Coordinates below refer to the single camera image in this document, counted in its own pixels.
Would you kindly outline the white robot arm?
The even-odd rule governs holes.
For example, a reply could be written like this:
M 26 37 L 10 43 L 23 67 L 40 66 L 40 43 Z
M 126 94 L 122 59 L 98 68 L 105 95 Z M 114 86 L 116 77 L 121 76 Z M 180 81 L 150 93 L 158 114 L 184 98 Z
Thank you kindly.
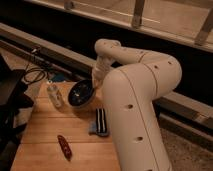
M 181 66 L 171 55 L 124 47 L 117 40 L 95 43 L 93 86 L 103 105 L 121 171 L 173 171 L 153 101 L 180 83 Z

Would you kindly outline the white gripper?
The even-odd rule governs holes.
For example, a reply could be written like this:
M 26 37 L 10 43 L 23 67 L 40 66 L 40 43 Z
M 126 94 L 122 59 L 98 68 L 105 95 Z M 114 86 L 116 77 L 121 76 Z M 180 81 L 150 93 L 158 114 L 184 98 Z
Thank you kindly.
M 112 59 L 108 57 L 98 57 L 92 69 L 92 85 L 98 89 L 106 74 L 110 71 Z

